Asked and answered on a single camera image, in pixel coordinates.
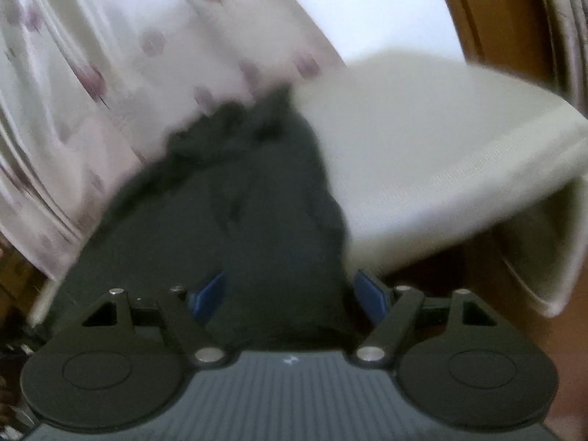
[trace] gray gripper base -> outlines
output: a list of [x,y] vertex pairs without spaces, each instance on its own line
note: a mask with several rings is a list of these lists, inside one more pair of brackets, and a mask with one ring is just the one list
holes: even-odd
[[144,424],[74,434],[45,424],[28,441],[556,441],[537,424],[518,431],[459,431],[415,410],[380,370],[341,353],[245,352],[198,373],[183,396]]

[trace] black garment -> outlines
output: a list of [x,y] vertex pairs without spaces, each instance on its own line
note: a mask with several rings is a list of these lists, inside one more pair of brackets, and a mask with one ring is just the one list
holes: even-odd
[[345,224],[289,93],[251,109],[224,104],[170,138],[167,155],[117,194],[69,271],[52,331],[112,287],[143,297],[161,286],[197,290],[223,271],[225,301],[207,327],[220,343],[353,347]]

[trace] dark cloth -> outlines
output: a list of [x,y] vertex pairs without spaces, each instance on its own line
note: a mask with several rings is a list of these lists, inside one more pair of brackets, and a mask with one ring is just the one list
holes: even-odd
[[112,287],[148,297],[224,272],[208,331],[234,348],[357,342],[344,299],[346,230],[315,136],[288,87],[222,105],[168,141],[115,196],[58,291],[51,331]]

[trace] circular cover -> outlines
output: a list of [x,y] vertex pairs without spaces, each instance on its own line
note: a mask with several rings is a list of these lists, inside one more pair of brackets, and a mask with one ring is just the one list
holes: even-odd
[[541,421],[558,379],[534,347],[440,336],[404,355],[398,383],[414,405],[444,423],[496,431]]
[[49,424],[103,431],[153,414],[182,379],[178,356],[164,345],[133,332],[113,337],[98,330],[83,343],[46,345],[25,365],[21,385],[31,409]]

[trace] triangular cutout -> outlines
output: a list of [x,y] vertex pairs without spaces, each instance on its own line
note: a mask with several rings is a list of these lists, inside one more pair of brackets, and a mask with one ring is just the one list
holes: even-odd
[[463,304],[464,325],[474,326],[496,326],[496,322],[475,302],[466,302]]
[[116,304],[107,302],[83,322],[82,326],[114,326],[116,325]]

